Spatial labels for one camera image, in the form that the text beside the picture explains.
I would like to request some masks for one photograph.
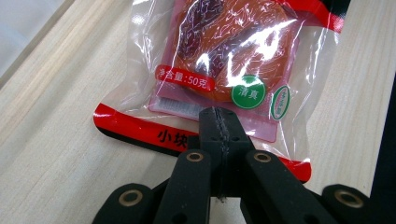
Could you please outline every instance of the red package edge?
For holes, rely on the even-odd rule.
[[[107,136],[171,156],[187,150],[187,137],[198,134],[137,119],[104,104],[97,106],[93,122]],[[311,177],[310,162],[279,158],[300,181],[306,182]]]

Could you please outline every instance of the wood grain surface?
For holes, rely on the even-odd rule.
[[[126,75],[129,0],[76,0],[0,90],[0,223],[91,223],[128,183],[154,187],[176,158],[100,133],[92,112]],[[396,2],[353,0],[308,122],[313,175],[369,195],[396,69]],[[211,223],[244,223],[213,200]]]

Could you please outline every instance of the wooden table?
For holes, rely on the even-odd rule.
[[[76,0],[0,90],[0,223],[90,223],[127,183],[154,187],[176,158],[104,136],[92,112],[126,74],[129,0]],[[321,192],[369,195],[396,68],[396,2],[353,0],[308,123]],[[243,223],[214,200],[211,223]]]

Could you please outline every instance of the metal ring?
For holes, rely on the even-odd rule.
[[[338,200],[338,202],[343,203],[346,206],[353,208],[361,208],[364,206],[363,200],[349,191],[339,189],[334,193],[334,196]],[[346,200],[345,198],[343,198],[343,196],[351,197],[353,201]]]
[[[263,152],[258,152],[256,154],[254,154],[254,159],[256,159],[256,161],[260,161],[260,162],[269,162],[269,161],[271,161],[271,157],[268,156],[268,154],[263,153]]]
[[[128,195],[131,195],[131,194],[135,194],[136,198],[130,201],[130,200],[128,200],[127,197],[128,197]],[[137,205],[138,203],[140,203],[140,201],[142,201],[142,199],[143,199],[143,193],[140,190],[130,189],[130,190],[127,190],[121,194],[121,196],[119,198],[119,203],[125,207],[131,207],[131,206],[134,206],[134,205]]]
[[[201,153],[198,153],[198,152],[192,152],[189,155],[187,155],[188,161],[201,161],[203,159],[204,159],[204,155],[202,155]]]

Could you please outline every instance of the meat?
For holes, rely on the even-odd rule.
[[[244,75],[259,77],[269,91],[286,71],[293,21],[272,0],[187,0],[172,66],[214,78],[213,91],[195,91],[215,101],[231,101]]]

